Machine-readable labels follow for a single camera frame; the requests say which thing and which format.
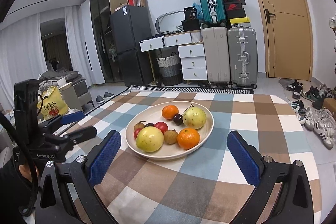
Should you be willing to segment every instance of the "metal bolt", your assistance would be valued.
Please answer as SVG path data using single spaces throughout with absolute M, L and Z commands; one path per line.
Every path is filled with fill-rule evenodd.
M 53 165 L 54 165 L 54 162 L 50 160 L 47 162 L 46 167 L 52 167 Z
M 295 164 L 298 166 L 298 167 L 301 167 L 303 165 L 302 161 L 301 160 L 296 160 L 295 161 Z
M 85 160 L 85 157 L 84 156 L 78 156 L 77 158 L 76 158 L 76 162 L 78 162 L 78 163 L 81 163 L 81 162 L 83 162 Z
M 265 157 L 264 157 L 264 161 L 266 161 L 266 162 L 272 162 L 273 159 L 272 159 L 271 156 L 265 156 Z

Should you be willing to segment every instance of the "gray suitcase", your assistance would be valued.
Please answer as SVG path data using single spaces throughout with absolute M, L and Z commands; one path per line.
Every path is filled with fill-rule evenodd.
M 202 30 L 205 62 L 209 82 L 230 82 L 230 61 L 227 47 L 227 29 L 212 27 Z
M 257 87 L 258 53 L 255 30 L 232 28 L 227 32 L 232 87 Z

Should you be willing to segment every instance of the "orange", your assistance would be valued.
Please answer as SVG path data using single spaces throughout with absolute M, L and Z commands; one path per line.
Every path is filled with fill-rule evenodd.
M 200 134 L 196 129 L 193 128 L 185 128 L 180 131 L 177 136 L 177 142 L 179 146 L 184 149 L 190 149 L 194 146 L 198 145 L 200 141 Z
M 168 105 L 162 109 L 162 116 L 167 120 L 171 120 L 177 113 L 179 113 L 179 109 L 175 105 Z

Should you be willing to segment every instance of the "black refrigerator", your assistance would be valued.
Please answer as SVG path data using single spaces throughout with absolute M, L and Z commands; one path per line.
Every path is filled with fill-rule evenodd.
M 153 81 L 148 52 L 139 42 L 152 36 L 146 7 L 126 5 L 110 16 L 119 66 L 126 86 Z

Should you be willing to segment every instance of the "wooden door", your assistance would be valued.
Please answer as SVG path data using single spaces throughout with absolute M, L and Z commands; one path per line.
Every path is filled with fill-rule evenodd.
M 312 41 L 306 0 L 261 2 L 268 77 L 309 80 Z

